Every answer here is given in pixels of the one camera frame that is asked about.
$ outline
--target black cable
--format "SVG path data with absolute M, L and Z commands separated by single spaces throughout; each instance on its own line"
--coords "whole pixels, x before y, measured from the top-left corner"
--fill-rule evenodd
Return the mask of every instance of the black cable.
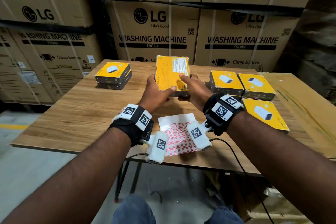
M 266 206 L 265 206 L 264 202 L 262 201 L 261 197 L 260 197 L 259 194 L 257 193 L 257 190 L 255 189 L 255 187 L 254 187 L 252 181 L 250 180 L 249 175 L 246 173 L 246 171 L 244 170 L 243 166 L 242 166 L 241 163 L 239 162 L 238 157 L 237 157 L 237 155 L 235 154 L 235 152 L 234 152 L 234 150 L 232 149 L 232 147 L 228 144 L 228 142 L 226 142 L 226 141 L 223 140 L 223 139 L 220 139 L 220 138 L 213 138 L 213 139 L 210 139 L 209 141 L 211 142 L 211 141 L 213 141 L 213 140 L 220 140 L 220 141 L 222 141 L 222 142 L 225 142 L 225 143 L 229 146 L 229 148 L 232 150 L 232 153 L 233 153 L 234 157 L 236 158 L 236 160 L 237 160 L 237 162 L 238 162 L 240 168 L 241 168 L 241 169 L 243 170 L 243 172 L 245 173 L 247 179 L 249 180 L 249 182 L 250 182 L 251 185 L 252 185 L 252 188 L 253 188 L 254 192 L 257 194 L 258 199 L 260 200 L 262 206 L 264 207 L 265 212 L 267 213 L 267 216 L 269 217 L 269 219 L 270 219 L 270 221 L 272 222 L 272 224 L 274 224 L 274 222 L 273 222 L 273 220 L 272 220 L 270 214 L 268 213 L 268 211 L 267 211 L 267 209 L 266 209 Z
M 145 156 L 148 156 L 148 153 L 138 153 L 138 154 L 134 154 L 134 155 L 132 155 L 132 156 L 130 156 L 130 157 L 128 157 L 128 158 L 133 158 L 133 157 L 135 157 L 135 156 L 139 156 L 139 155 L 145 155 Z

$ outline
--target jeans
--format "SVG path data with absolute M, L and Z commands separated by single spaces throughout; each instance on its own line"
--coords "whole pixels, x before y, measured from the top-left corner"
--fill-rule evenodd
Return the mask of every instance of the jeans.
M 112 224 L 156 224 L 155 216 L 146 201 L 129 195 L 113 215 Z M 237 213 L 226 206 L 218 207 L 204 224 L 244 224 Z

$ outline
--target wooden tabletop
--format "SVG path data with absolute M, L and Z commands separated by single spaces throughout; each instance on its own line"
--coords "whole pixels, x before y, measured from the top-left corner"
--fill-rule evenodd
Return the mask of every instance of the wooden tabletop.
M 123 90 L 97 88 L 94 75 L 111 60 L 104 60 L 89 75 L 74 86 L 48 111 L 23 131 L 12 146 L 41 150 L 79 153 L 92 144 L 111 124 L 111 119 L 128 103 L 136 104 L 141 99 L 146 85 L 146 78 L 155 73 L 155 63 L 129 62 L 133 76 Z M 213 67 L 191 66 L 190 71 L 208 84 L 210 70 Z M 234 71 L 236 73 L 256 73 L 250 69 L 216 67 L 216 70 Z M 316 151 L 321 151 L 312 138 L 293 117 L 279 97 L 273 100 L 276 108 L 291 129 L 290 136 Z M 159 131 L 158 118 L 183 113 L 194 113 L 196 120 L 203 122 L 204 114 L 189 102 L 180 102 L 177 98 L 162 106 L 153 116 L 153 133 Z M 234 141 L 226 134 L 220 137 L 226 140 L 235 151 L 244 169 L 248 173 L 259 171 L 246 158 Z M 213 146 L 202 152 L 192 152 L 166 157 L 164 163 L 187 165 L 190 167 L 213 168 L 241 171 L 229 147 L 221 141 L 213 141 Z M 128 156 L 145 152 L 147 146 L 135 146 Z

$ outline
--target finger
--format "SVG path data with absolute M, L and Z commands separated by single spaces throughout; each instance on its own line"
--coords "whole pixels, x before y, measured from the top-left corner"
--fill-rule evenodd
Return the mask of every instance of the finger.
M 192 78 L 192 79 L 198 79 L 198 76 L 196 74 L 190 74 L 190 78 Z
M 147 83 L 155 81 L 155 74 L 152 74 L 150 77 L 147 78 Z
M 164 91 L 165 95 L 169 97 L 171 94 L 173 94 L 177 90 L 176 86 L 171 86 L 170 88 L 166 89 Z
M 187 98 L 186 97 L 178 97 L 177 100 L 178 101 L 188 101 L 188 102 L 190 102 L 190 97 L 187 97 Z
M 191 78 L 184 75 L 183 73 L 179 73 L 179 77 L 182 80 L 182 82 L 185 82 L 186 84 L 190 84 L 191 83 Z

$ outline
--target hand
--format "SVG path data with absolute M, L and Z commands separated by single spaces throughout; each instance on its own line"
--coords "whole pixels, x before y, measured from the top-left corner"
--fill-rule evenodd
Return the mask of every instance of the hand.
M 159 107 L 169 101 L 169 96 L 173 94 L 176 89 L 176 86 L 171 86 L 165 91 L 160 91 L 159 86 L 155 82 L 155 74 L 152 74 L 147 78 L 146 89 L 138 105 L 153 115 Z
M 199 80 L 197 75 L 191 74 L 190 77 L 188 77 L 180 73 L 179 76 L 180 79 L 188 85 L 190 97 L 179 97 L 178 100 L 189 101 L 203 112 L 204 105 L 213 93 L 205 86 L 204 82 Z

